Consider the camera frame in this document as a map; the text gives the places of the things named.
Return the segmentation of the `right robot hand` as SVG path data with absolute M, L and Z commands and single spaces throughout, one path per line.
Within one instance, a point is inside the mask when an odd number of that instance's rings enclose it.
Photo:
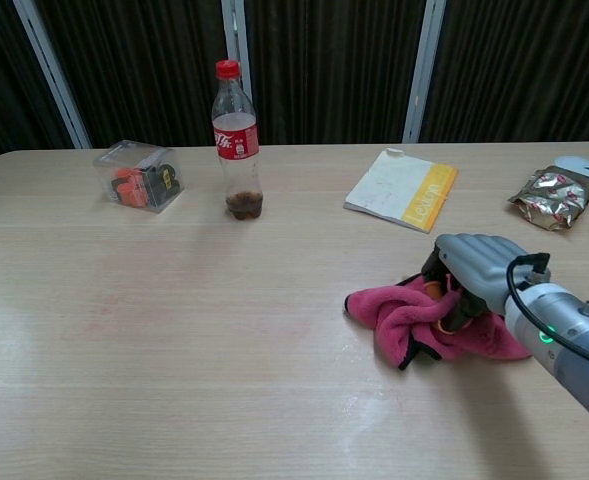
M 428 295 L 437 300 L 447 292 L 460 294 L 440 321 L 439 329 L 453 334 L 485 314 L 505 313 L 509 295 L 506 270 L 527 252 L 513 241 L 485 234 L 442 234 L 421 269 Z

